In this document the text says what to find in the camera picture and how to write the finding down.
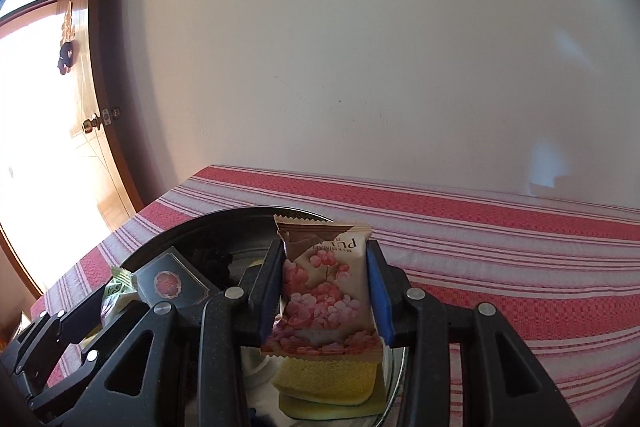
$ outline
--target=cake slice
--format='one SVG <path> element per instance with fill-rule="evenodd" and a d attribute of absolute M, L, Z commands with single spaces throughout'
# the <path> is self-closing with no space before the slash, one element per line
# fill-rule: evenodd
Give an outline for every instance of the cake slice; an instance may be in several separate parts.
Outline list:
<path fill-rule="evenodd" d="M 332 405 L 293 398 L 280 393 L 280 410 L 297 420 L 339 420 L 379 415 L 386 406 L 385 379 L 378 364 L 373 393 L 360 405 Z"/>
<path fill-rule="evenodd" d="M 271 383 L 280 393 L 300 400 L 359 405 L 373 392 L 376 366 L 353 360 L 285 359 Z"/>

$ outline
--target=metal tray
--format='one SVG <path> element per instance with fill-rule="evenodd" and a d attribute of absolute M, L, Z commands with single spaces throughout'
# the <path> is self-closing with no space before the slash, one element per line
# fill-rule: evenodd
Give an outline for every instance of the metal tray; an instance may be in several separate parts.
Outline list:
<path fill-rule="evenodd" d="M 303 210 L 279 206 L 245 206 L 220 210 L 162 232 L 140 247 L 123 263 L 123 267 L 135 271 L 169 247 L 177 248 L 188 261 L 197 248 L 215 248 L 232 254 L 230 278 L 237 282 L 251 263 L 264 258 L 271 241 L 277 239 L 274 214 L 329 220 Z M 258 417 L 268 417 L 274 427 L 379 427 L 385 422 L 396 400 L 406 365 L 404 348 L 385 347 L 383 372 L 387 400 L 385 412 L 381 415 L 336 421 L 299 421 L 280 411 L 278 391 L 270 383 L 282 359 L 264 359 L 257 351 L 256 348 L 243 347 L 241 352 L 247 405 L 256 410 Z M 195 400 L 191 400 L 186 407 L 186 427 L 197 425 L 195 407 Z"/>

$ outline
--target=pink flower print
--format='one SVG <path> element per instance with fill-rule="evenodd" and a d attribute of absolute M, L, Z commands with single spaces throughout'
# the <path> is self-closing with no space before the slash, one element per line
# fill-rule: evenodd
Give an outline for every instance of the pink flower print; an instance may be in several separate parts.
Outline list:
<path fill-rule="evenodd" d="M 333 306 L 329 308 L 329 311 L 335 311 L 335 313 L 338 314 L 335 320 L 339 324 L 346 324 L 348 322 L 351 322 L 358 316 L 358 312 L 353 308 L 349 308 L 344 301 L 337 301 Z"/>
<path fill-rule="evenodd" d="M 335 299 L 336 301 L 339 301 L 342 299 L 342 295 L 343 293 L 340 291 L 340 288 L 338 288 L 338 286 L 335 286 L 329 290 L 329 296 L 332 299 Z"/>
<path fill-rule="evenodd" d="M 329 293 L 332 290 L 332 288 L 334 288 L 333 284 L 331 284 L 330 282 L 323 282 L 318 285 L 316 290 L 318 290 L 318 293 L 326 294 L 326 293 Z"/>
<path fill-rule="evenodd" d="M 290 315 L 288 320 L 289 326 L 298 330 L 308 328 L 311 325 L 312 321 L 313 315 L 307 308 L 302 306 L 298 308 L 298 313 L 293 316 Z"/>
<path fill-rule="evenodd" d="M 292 293 L 306 293 L 305 282 L 309 279 L 309 274 L 289 259 L 285 259 L 282 264 L 282 278 L 282 293 L 285 297 L 288 298 Z"/>
<path fill-rule="evenodd" d="M 329 304 L 326 302 L 318 302 L 316 307 L 314 308 L 314 317 L 325 317 L 329 316 Z"/>
<path fill-rule="evenodd" d="M 278 335 L 277 340 L 280 341 L 282 339 L 288 339 L 289 337 L 293 337 L 296 334 L 296 330 L 294 330 L 291 326 L 287 325 L 287 330 L 283 331 Z"/>
<path fill-rule="evenodd" d="M 338 281 L 346 281 L 348 279 L 351 279 L 351 274 L 349 272 L 338 272 L 337 274 L 335 274 L 335 278 Z"/>
<path fill-rule="evenodd" d="M 313 310 L 316 307 L 317 299 L 311 293 L 305 293 L 300 299 L 300 304 L 305 308 Z"/>
<path fill-rule="evenodd" d="M 303 339 L 300 339 L 299 337 L 296 337 L 295 335 L 280 339 L 280 345 L 282 347 L 284 346 L 298 347 L 298 346 L 303 346 L 304 344 L 305 344 L 305 341 Z"/>
<path fill-rule="evenodd" d="M 316 317 L 311 322 L 312 330 L 325 330 L 329 328 L 329 321 L 325 317 Z"/>
<path fill-rule="evenodd" d="M 344 353 L 344 347 L 337 342 L 322 346 L 320 351 L 323 355 L 341 355 Z"/>
<path fill-rule="evenodd" d="M 375 331 L 369 332 L 367 330 L 358 331 L 353 335 L 347 337 L 344 341 L 345 352 L 351 355 L 359 355 L 367 349 L 375 347 L 381 347 L 380 337 Z"/>
<path fill-rule="evenodd" d="M 287 306 L 284 308 L 284 311 L 290 317 L 295 317 L 298 314 L 298 310 L 300 309 L 300 304 L 297 302 L 289 301 Z"/>
<path fill-rule="evenodd" d="M 329 321 L 329 326 L 335 329 L 338 327 L 338 317 L 340 314 L 337 311 L 331 311 L 331 308 L 334 308 L 334 307 L 333 306 L 329 307 L 329 316 L 327 317 L 327 320 Z"/>
<path fill-rule="evenodd" d="M 328 295 L 319 295 L 316 307 L 322 305 L 323 308 L 326 308 L 327 306 L 333 306 L 334 304 L 335 299 L 333 297 L 329 297 Z"/>
<path fill-rule="evenodd" d="M 320 258 L 320 263 L 325 266 L 333 266 L 336 264 L 334 252 L 326 250 L 318 250 L 316 255 Z"/>

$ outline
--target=table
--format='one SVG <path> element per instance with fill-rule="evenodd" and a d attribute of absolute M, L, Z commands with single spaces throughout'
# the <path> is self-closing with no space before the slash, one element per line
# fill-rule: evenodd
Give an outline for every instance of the table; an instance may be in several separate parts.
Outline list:
<path fill-rule="evenodd" d="M 558 385 L 582 425 L 604 425 L 640 373 L 640 211 L 472 190 L 209 166 L 144 208 L 32 307 L 69 311 L 140 245 L 179 223 L 243 205 L 370 223 L 389 263 L 438 299 L 490 301 Z M 453 425 L 462 413 L 451 349 Z M 70 346 L 50 378 L 79 367 Z"/>

